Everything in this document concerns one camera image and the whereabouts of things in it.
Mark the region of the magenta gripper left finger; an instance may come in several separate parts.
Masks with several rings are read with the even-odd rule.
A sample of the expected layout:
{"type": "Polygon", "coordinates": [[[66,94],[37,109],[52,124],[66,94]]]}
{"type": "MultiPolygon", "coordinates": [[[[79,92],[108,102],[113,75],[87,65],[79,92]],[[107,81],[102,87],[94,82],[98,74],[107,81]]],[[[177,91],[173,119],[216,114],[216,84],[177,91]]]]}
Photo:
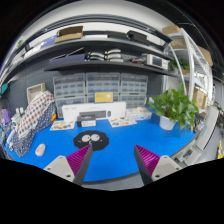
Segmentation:
{"type": "Polygon", "coordinates": [[[67,157],[58,156],[44,170],[81,186],[92,155],[92,146],[87,145],[67,157]]]}

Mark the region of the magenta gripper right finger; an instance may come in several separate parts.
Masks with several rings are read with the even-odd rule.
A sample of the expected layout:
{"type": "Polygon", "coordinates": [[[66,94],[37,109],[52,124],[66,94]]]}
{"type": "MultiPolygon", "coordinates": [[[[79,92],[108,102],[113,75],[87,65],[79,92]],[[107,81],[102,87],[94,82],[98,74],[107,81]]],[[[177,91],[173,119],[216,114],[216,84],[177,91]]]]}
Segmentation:
{"type": "Polygon", "coordinates": [[[169,156],[158,156],[139,145],[134,146],[134,156],[144,185],[181,170],[169,156]]]}

